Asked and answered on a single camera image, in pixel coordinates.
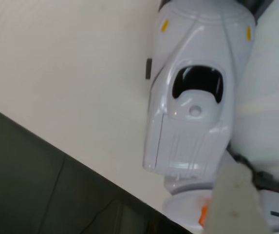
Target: cream wall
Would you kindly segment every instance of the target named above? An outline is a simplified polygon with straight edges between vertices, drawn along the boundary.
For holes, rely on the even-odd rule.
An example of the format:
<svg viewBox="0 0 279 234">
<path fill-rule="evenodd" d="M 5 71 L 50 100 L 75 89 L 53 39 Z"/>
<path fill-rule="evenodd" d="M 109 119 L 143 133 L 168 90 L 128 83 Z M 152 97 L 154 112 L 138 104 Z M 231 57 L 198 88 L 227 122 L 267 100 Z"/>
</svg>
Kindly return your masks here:
<svg viewBox="0 0 279 234">
<path fill-rule="evenodd" d="M 161 211 L 142 168 L 158 0 L 0 0 L 0 111 Z"/>
</svg>

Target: orange accent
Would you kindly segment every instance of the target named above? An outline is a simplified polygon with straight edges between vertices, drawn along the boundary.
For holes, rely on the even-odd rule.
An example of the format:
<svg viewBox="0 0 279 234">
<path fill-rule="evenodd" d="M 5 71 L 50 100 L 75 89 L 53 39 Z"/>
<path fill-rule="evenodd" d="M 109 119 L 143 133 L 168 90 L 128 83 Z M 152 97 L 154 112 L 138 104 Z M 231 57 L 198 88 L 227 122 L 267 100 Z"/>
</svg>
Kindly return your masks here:
<svg viewBox="0 0 279 234">
<path fill-rule="evenodd" d="M 247 27 L 246 38 L 247 38 L 248 41 L 250 41 L 252 39 L 251 27 L 250 26 Z"/>
<path fill-rule="evenodd" d="M 166 31 L 167 26 L 168 26 L 168 19 L 164 22 L 164 24 L 163 24 L 163 26 L 161 28 L 162 33 L 164 33 Z"/>
<path fill-rule="evenodd" d="M 206 220 L 206 216 L 207 216 L 207 210 L 208 210 L 208 204 L 204 205 L 202 207 L 202 213 L 199 219 L 199 224 L 204 227 L 205 226 L 205 220 Z"/>
</svg>

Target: white plastic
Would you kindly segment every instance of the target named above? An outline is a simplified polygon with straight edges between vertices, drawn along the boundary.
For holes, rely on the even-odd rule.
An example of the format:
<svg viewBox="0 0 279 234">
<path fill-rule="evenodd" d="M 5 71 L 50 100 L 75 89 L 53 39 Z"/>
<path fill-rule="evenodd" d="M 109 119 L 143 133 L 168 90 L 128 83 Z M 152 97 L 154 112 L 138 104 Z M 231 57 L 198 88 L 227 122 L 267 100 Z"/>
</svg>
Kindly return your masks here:
<svg viewBox="0 0 279 234">
<path fill-rule="evenodd" d="M 262 190 L 260 191 L 260 204 L 262 213 L 267 220 L 269 226 L 274 231 L 279 231 L 279 193 L 273 191 Z"/>
<path fill-rule="evenodd" d="M 212 190 L 191 190 L 172 196 L 163 204 L 164 213 L 168 218 L 191 232 L 199 232 L 202 207 L 212 197 Z"/>
<path fill-rule="evenodd" d="M 155 27 L 145 169 L 193 179 L 214 175 L 231 137 L 234 90 L 254 31 L 253 16 L 232 0 L 173 0 L 162 8 Z M 179 71 L 195 65 L 222 75 L 220 103 L 203 90 L 173 97 Z"/>
</svg>

